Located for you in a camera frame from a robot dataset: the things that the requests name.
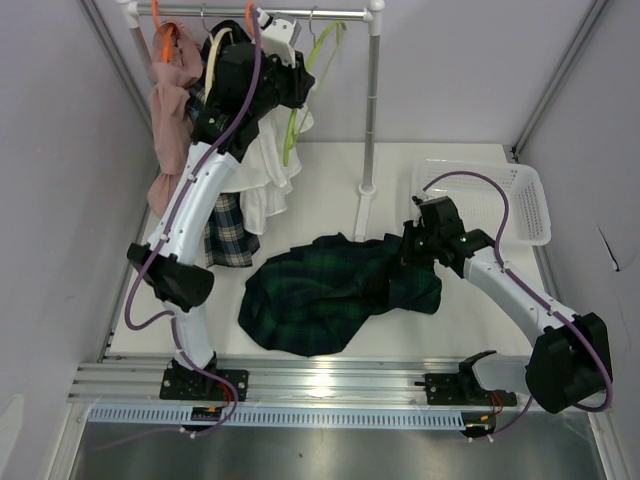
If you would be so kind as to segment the white ruffled skirt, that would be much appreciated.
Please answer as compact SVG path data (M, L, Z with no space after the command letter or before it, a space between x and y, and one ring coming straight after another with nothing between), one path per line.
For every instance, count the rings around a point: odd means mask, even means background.
M300 134L314 126L307 106L278 106L258 122L258 136L226 184L225 194L240 195L243 226L262 235L269 217L287 210L286 196L293 190L292 178L302 170L296 150Z

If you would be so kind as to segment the green plastic hanger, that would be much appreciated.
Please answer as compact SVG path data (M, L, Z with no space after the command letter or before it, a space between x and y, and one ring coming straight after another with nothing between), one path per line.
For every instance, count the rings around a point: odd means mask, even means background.
M305 68L308 73L313 72L314 65L321 51L323 50L324 44L329 39L331 34L335 36L335 45L328 60L326 61L320 77L315 80L315 83L310 90L308 99L311 102L315 101L315 98L317 97L317 94L321 89L323 82L325 81L325 78L332 66L332 63L334 62L334 59L343 43L346 32L347 25L344 21L332 21L327 27L324 28L319 36L313 37L313 47L305 63ZM282 165L284 167L287 167L289 165L290 154L292 153L293 148L296 146L299 136L302 134L303 126L307 118L310 116L309 106L305 105L303 107L303 110L304 113L300 121L297 120L298 109L293 109L289 115L288 123L285 130L282 153Z

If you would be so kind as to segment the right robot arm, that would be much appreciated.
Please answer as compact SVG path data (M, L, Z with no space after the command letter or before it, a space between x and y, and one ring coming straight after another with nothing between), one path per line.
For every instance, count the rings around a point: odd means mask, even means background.
M593 412L613 400L607 327L596 314L577 314L520 277L499 244L480 229L466 230L447 196L416 199L419 217L404 224L404 264L440 264L481 290L520 329L532 346L528 356L485 351L466 359L456 380L458 395L479 403L499 390L530 396L545 411L569 407ZM586 401L601 393L601 405Z

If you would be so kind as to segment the orange plastic hanger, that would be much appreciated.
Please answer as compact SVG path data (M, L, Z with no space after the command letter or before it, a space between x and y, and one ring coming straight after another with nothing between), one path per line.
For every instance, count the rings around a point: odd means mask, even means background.
M248 33L260 47L263 47L263 26L268 20L265 12L254 2L249 1L245 6L245 22Z

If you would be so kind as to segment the green plaid skirt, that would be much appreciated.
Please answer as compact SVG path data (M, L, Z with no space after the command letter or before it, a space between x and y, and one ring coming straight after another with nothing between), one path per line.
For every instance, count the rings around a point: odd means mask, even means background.
M343 351L372 316L432 315L442 282L403 261L401 237L352 242L343 234L271 257L246 281L238 324L260 347L303 357Z

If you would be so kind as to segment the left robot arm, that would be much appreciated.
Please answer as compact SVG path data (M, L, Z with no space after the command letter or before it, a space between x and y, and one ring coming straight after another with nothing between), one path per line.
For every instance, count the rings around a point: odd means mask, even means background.
M215 357L205 307L214 275L196 264L201 236L258 136L260 120L278 106L302 107L315 83L302 52L279 53L266 41L223 48L208 77L212 84L177 190L149 239L127 251L137 272L134 283L150 286L170 319L174 359L187 369L181 385L197 400L209 398L217 387L216 374L206 368Z

